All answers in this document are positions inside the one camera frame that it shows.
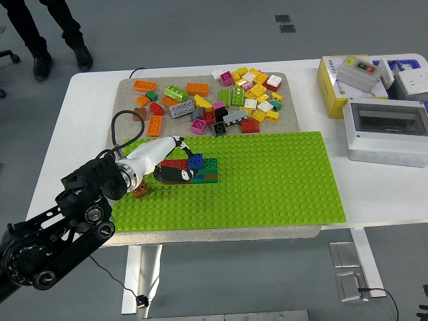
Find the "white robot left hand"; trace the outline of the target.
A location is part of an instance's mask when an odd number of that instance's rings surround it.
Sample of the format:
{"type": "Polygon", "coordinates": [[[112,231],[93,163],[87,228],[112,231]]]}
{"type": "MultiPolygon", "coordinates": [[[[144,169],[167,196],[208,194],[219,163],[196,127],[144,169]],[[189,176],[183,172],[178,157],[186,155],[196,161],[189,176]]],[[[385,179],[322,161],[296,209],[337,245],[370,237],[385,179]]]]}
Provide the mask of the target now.
{"type": "Polygon", "coordinates": [[[166,136],[145,142],[134,149],[127,157],[116,162],[128,185],[128,190],[139,186],[145,175],[153,173],[158,181],[167,183],[184,183],[190,181],[197,171],[184,171],[158,167],[176,148],[181,148],[189,158],[193,157],[183,137],[166,136]]]}

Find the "black-white robot right hand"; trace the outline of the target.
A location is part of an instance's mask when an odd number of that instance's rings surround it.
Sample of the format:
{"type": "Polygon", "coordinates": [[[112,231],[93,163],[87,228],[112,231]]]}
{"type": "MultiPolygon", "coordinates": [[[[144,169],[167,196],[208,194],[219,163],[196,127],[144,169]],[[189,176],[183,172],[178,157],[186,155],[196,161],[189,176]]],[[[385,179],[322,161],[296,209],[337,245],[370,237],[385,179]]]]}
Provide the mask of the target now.
{"type": "MultiPolygon", "coordinates": [[[[428,297],[428,284],[423,285],[423,292],[426,297],[428,297]]],[[[416,316],[420,321],[428,321],[428,305],[420,304],[419,311],[416,313],[416,316]]]]}

